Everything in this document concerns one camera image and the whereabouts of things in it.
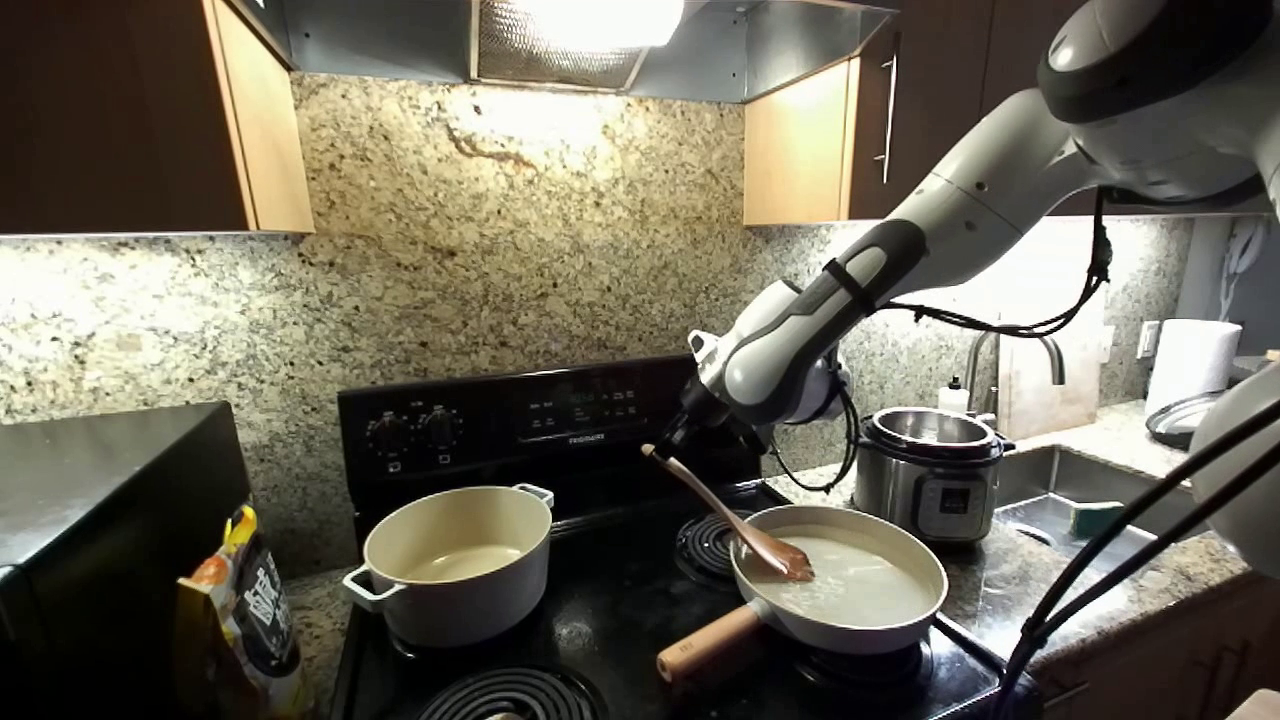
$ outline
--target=robotic arm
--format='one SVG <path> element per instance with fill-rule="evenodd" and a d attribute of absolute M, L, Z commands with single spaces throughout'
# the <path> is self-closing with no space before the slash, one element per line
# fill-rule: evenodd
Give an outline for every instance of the robotic arm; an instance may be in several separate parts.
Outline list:
<path fill-rule="evenodd" d="M 689 338 L 694 386 L 666 446 L 709 410 L 751 426 L 819 416 L 848 329 L 891 292 L 967 280 L 930 265 L 938 248 L 983 268 L 1087 187 L 1147 201 L 1269 187 L 1280 213 L 1280 0 L 1087 0 L 1051 39 L 1040 89 L 988 113 L 882 223 L 803 289 L 766 284 L 724 338 Z M 1259 489 L 1280 509 L 1280 480 Z M 1269 551 L 1280 575 L 1280 530 Z"/>

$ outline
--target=stovetop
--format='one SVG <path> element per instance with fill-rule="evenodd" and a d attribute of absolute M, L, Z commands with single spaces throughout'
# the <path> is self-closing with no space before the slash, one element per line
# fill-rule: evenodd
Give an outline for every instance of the stovetop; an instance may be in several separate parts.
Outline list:
<path fill-rule="evenodd" d="M 775 504 L 764 483 L 729 491 L 741 513 Z M 397 648 L 381 616 L 351 611 L 330 715 L 344 720 L 775 720 L 775 715 L 983 715 L 995 673 L 942 619 L 920 653 L 854 660 L 764 629 L 685 687 L 654 653 L 741 605 L 729 564 L 676 550 L 724 544 L 692 504 L 560 526 L 541 610 L 501 639 L 450 653 Z"/>

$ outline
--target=frying pan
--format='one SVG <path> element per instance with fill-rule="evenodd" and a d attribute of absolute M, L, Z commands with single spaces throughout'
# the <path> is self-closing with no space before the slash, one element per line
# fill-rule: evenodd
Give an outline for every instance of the frying pan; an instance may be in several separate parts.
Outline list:
<path fill-rule="evenodd" d="M 784 581 L 743 544 L 731 544 L 729 559 L 743 605 L 654 655 L 654 673 L 666 683 L 704 673 L 761 623 L 819 653 L 895 653 L 922 639 L 947 596 L 947 573 L 935 551 L 878 518 L 780 504 L 747 521 L 801 544 L 816 575 L 808 583 Z"/>

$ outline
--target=rice cooker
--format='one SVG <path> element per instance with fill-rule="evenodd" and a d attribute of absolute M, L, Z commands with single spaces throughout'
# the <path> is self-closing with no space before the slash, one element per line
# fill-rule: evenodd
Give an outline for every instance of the rice cooker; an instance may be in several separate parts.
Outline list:
<path fill-rule="evenodd" d="M 859 426 L 851 504 L 929 544 L 976 544 L 991 530 L 1008 449 L 962 413 L 882 410 Z"/>

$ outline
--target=bottle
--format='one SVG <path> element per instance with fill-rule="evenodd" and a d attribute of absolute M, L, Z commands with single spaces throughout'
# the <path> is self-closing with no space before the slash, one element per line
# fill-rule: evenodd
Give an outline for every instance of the bottle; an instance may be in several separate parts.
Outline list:
<path fill-rule="evenodd" d="M 953 376 L 942 388 L 935 388 L 935 410 L 967 416 L 967 388 L 961 386 L 961 376 Z"/>

